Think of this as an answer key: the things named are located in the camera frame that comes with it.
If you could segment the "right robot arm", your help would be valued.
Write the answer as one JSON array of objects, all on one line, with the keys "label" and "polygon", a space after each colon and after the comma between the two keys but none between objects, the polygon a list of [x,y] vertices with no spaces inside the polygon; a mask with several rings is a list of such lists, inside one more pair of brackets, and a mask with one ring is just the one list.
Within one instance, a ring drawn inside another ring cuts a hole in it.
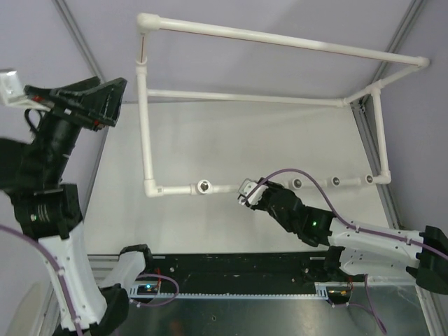
[{"label": "right robot arm", "polygon": [[349,275],[413,278],[432,293],[447,294],[447,236],[441,229],[393,230],[349,221],[334,206],[307,206],[281,184],[266,181],[248,197],[247,207],[267,212],[306,245],[327,246],[337,256],[323,264],[333,281]]}]

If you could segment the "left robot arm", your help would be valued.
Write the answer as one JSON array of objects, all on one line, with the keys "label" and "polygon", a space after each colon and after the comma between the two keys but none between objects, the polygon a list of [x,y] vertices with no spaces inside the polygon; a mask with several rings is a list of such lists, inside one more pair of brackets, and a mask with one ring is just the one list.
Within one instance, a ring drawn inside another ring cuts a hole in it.
[{"label": "left robot arm", "polygon": [[1,190],[13,205],[15,236],[43,256],[59,302],[57,335],[110,335],[127,318],[120,284],[98,287],[83,241],[78,189],[62,175],[82,130],[116,125],[127,81],[91,77],[64,87],[28,85],[39,122],[29,143],[1,140]]}]

